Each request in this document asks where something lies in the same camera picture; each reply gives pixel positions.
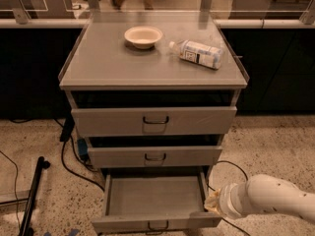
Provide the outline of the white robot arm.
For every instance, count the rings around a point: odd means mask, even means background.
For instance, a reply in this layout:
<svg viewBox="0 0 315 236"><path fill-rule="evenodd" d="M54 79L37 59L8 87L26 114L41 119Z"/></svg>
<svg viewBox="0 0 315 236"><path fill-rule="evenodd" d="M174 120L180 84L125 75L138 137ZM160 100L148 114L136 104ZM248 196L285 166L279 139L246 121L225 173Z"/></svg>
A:
<svg viewBox="0 0 315 236"><path fill-rule="evenodd" d="M286 214L315 223L315 195L283 179L254 175L241 184L227 184L204 202L207 211L239 219L252 214Z"/></svg>

